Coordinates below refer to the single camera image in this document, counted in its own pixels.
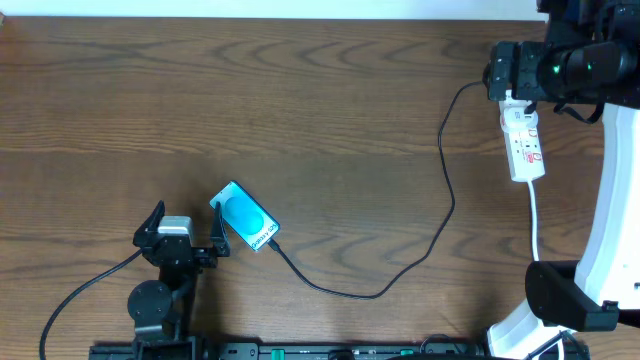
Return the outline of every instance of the white cable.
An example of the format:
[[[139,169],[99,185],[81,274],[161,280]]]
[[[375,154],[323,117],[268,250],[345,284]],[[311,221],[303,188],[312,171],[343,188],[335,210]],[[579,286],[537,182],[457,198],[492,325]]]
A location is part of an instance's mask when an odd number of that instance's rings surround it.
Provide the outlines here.
[[[533,182],[527,180],[529,186],[529,201],[531,202],[531,253],[533,261],[540,261],[538,256],[538,212],[536,209],[536,193],[533,190]]]
[[[558,360],[564,360],[564,343],[562,339],[558,340]]]

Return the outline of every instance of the cord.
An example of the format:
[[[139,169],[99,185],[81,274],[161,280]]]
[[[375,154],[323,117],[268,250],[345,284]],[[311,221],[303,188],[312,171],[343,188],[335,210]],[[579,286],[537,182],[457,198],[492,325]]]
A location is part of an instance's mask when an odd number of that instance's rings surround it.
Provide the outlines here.
[[[53,312],[53,314],[51,314],[49,321],[47,321],[47,325],[45,325],[44,329],[42,330],[42,336],[40,336],[40,360],[47,359],[44,351],[44,347],[47,342],[47,335],[49,335],[49,330],[51,330],[51,326],[53,326],[53,322],[56,321],[56,318],[58,317],[58,315],[60,315],[60,312],[62,311],[62,309],[64,309],[65,306],[67,306],[71,302],[71,300],[73,300],[73,298],[78,296],[78,294],[80,294],[84,289],[106,278],[107,276],[113,274],[114,272],[122,269],[127,264],[135,260],[138,256],[140,256],[140,254],[142,254],[142,250],[136,251],[133,255],[129,256],[125,261],[103,272],[102,274],[94,277],[93,279],[87,281],[86,283],[84,283],[84,285],[75,289],[71,294],[69,294],[69,296],[67,296],[66,299],[64,299],[62,303],[60,303],[60,305],[58,305],[58,308],[56,309],[56,311]]]
[[[547,350],[551,349],[552,347],[556,346],[558,342],[562,342],[562,337],[563,337],[562,333],[563,333],[562,331],[558,332],[558,335],[552,337],[551,339],[549,339],[549,341],[547,341],[544,344],[540,345],[540,347],[535,349],[532,353],[527,355],[527,357],[525,357],[524,359],[525,360],[539,359],[540,355],[542,355],[543,353],[545,353]]]
[[[538,255],[538,211],[536,206],[536,192],[533,189],[533,182],[527,180],[529,186],[529,201],[531,202],[531,253],[533,261],[540,261]]]
[[[564,342],[560,340],[556,344],[558,345],[558,360],[564,360]]]
[[[433,335],[430,335],[429,337],[427,337],[426,339],[424,339],[422,344],[420,344],[420,349],[419,349],[420,354],[422,354],[424,352],[424,350],[426,350],[425,346],[427,346],[427,344],[429,342],[431,342],[431,340],[433,338],[438,338],[438,337],[445,338],[445,339],[449,340],[451,345],[453,345],[456,348],[456,351],[458,352],[458,354],[462,354],[462,350],[460,350],[458,345],[456,345],[456,343],[453,342],[453,339],[451,339],[451,337],[449,337],[449,335],[447,335],[447,334],[433,334]]]
[[[573,335],[571,335],[569,330],[563,331],[562,332],[562,337],[567,339],[567,340],[569,340],[569,341],[571,341],[571,344],[573,344],[573,347],[576,348],[576,352],[578,353],[578,357],[582,358],[582,360],[589,360],[589,356],[586,354],[586,351],[584,350],[582,345],[580,345],[578,340],[576,340],[576,338],[573,337]]]
[[[293,272],[298,276],[298,278],[300,278],[300,280],[302,280],[303,283],[307,284],[310,288],[314,290],[318,290],[320,292],[324,292],[331,295],[342,296],[342,297],[357,299],[357,300],[373,300],[384,295],[387,291],[389,291],[389,289],[393,286],[393,284],[395,284],[396,281],[400,279],[402,275],[404,275],[406,272],[413,269],[414,267],[416,267],[417,265],[419,265],[421,262],[425,261],[429,257],[429,255],[431,254],[431,251],[433,251],[433,247],[436,245],[436,241],[438,240],[440,233],[442,232],[442,230],[444,230],[444,227],[447,225],[447,222],[449,222],[451,215],[453,215],[453,210],[455,210],[455,207],[456,207],[456,198],[453,194],[453,187],[451,186],[451,181],[449,180],[449,174],[447,173],[447,166],[445,165],[445,161],[444,161],[444,153],[442,151],[442,133],[444,132],[444,127],[447,124],[449,115],[451,115],[453,106],[456,104],[456,100],[458,100],[458,96],[460,96],[462,91],[464,91],[465,89],[475,85],[482,85],[482,81],[469,83],[461,87],[460,90],[458,90],[458,92],[456,93],[456,96],[453,97],[453,101],[451,101],[451,105],[449,106],[449,111],[447,111],[447,114],[445,115],[444,120],[442,120],[442,125],[440,125],[440,131],[438,131],[438,151],[440,152],[440,161],[442,162],[442,172],[444,173],[444,179],[447,182],[447,187],[449,188],[449,194],[451,195],[451,207],[449,208],[449,212],[447,213],[447,216],[445,216],[444,220],[442,221],[442,224],[440,224],[440,227],[438,228],[435,235],[433,236],[433,240],[431,240],[431,245],[429,245],[427,252],[421,258],[419,258],[418,260],[414,261],[413,263],[409,264],[406,268],[401,270],[393,279],[391,279],[391,281],[389,281],[387,286],[385,286],[379,292],[372,295],[359,295],[359,294],[350,294],[346,292],[330,290],[312,283],[300,272],[300,270],[298,270],[298,268],[291,262],[291,260],[284,253],[284,251],[280,249],[280,245],[278,245],[275,239],[271,239],[269,241],[269,246],[271,246],[271,248],[275,252],[277,252],[278,254],[280,254],[280,256],[282,256],[284,261],[286,261],[287,265],[289,265],[291,270],[293,270]]]

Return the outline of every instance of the white wall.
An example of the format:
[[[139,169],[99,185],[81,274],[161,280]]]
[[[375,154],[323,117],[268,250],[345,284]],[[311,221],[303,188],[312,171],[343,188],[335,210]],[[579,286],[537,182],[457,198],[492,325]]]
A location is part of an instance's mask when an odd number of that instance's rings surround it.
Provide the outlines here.
[[[7,16],[546,20],[536,0],[0,0]]]

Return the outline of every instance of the white plastic casing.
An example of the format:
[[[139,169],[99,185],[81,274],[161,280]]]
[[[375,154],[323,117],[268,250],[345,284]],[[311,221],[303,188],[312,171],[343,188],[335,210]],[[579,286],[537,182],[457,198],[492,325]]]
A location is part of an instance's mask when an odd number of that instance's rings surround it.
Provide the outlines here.
[[[574,282],[597,304],[640,309],[640,110],[607,104],[598,203],[587,249]],[[492,356],[523,359],[555,336],[523,301],[487,332]]]
[[[640,309],[640,110],[607,104],[598,203],[575,283],[597,304]]]
[[[538,113],[525,114],[530,101],[514,100],[511,90],[500,101],[500,126],[504,131],[511,179],[527,182],[544,175],[544,162],[538,137]]]

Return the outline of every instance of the blue object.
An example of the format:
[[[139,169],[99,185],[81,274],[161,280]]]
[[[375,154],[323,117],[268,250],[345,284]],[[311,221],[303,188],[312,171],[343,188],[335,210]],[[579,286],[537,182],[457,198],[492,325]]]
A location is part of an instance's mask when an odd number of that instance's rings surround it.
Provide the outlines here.
[[[254,251],[280,230],[280,224],[235,181],[214,196],[209,205],[215,209],[218,202],[224,221]]]

